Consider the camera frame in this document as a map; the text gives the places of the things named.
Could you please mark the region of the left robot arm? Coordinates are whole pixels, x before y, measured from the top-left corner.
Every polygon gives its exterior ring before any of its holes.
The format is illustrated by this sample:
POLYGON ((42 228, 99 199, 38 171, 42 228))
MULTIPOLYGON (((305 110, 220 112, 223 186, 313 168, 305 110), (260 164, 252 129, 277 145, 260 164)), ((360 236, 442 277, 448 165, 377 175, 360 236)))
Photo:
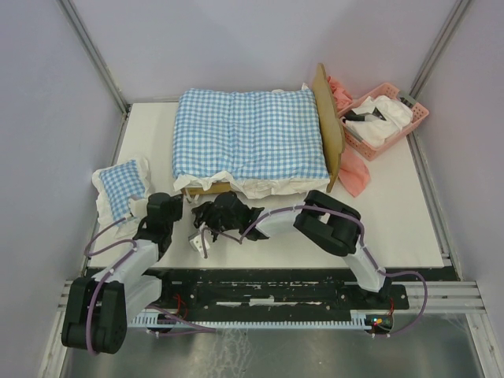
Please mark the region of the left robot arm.
POLYGON ((61 343, 90 354, 115 354, 128 324, 149 304, 169 305, 171 284, 146 271, 160 261, 172 243, 174 224, 183 216, 183 196, 154 193, 137 232, 125 242, 128 252, 102 271, 79 277, 70 285, 61 343))

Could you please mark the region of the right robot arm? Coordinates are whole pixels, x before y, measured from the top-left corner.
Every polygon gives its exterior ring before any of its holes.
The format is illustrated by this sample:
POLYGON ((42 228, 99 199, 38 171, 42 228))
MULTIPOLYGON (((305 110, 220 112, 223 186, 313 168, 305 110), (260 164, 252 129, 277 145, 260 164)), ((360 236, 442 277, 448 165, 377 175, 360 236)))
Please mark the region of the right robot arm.
POLYGON ((326 253, 345 261, 367 306, 379 308, 390 298, 386 271, 365 245, 360 213, 321 191, 309 191, 301 204, 279 209, 249 207, 229 191, 191 212, 196 232, 188 240, 203 258, 208 257, 210 249, 207 233, 213 240, 223 236, 242 243, 296 230, 326 253))

